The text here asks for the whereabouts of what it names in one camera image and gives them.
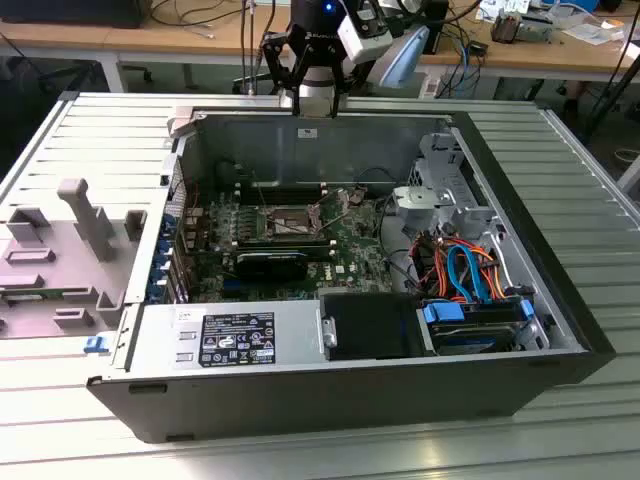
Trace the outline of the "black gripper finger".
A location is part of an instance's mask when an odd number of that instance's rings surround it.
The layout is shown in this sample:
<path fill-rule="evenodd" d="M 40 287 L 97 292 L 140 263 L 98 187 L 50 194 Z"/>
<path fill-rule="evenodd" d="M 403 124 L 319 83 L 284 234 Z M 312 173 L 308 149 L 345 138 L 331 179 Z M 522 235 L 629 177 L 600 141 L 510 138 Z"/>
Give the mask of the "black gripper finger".
<path fill-rule="evenodd" d="M 349 74 L 344 73 L 343 61 L 345 56 L 341 55 L 333 44 L 327 47 L 327 52 L 334 80 L 334 94 L 330 117 L 335 118 L 338 114 L 341 97 L 348 94 L 354 88 L 357 77 L 353 72 Z"/>
<path fill-rule="evenodd" d="M 303 69 L 297 66 L 291 70 L 282 64 L 280 55 L 287 44 L 287 33 L 267 31 L 261 41 L 261 53 L 266 60 L 275 91 L 285 90 L 292 94 L 292 114 L 298 116 L 300 114 L 300 86 L 303 80 Z"/>

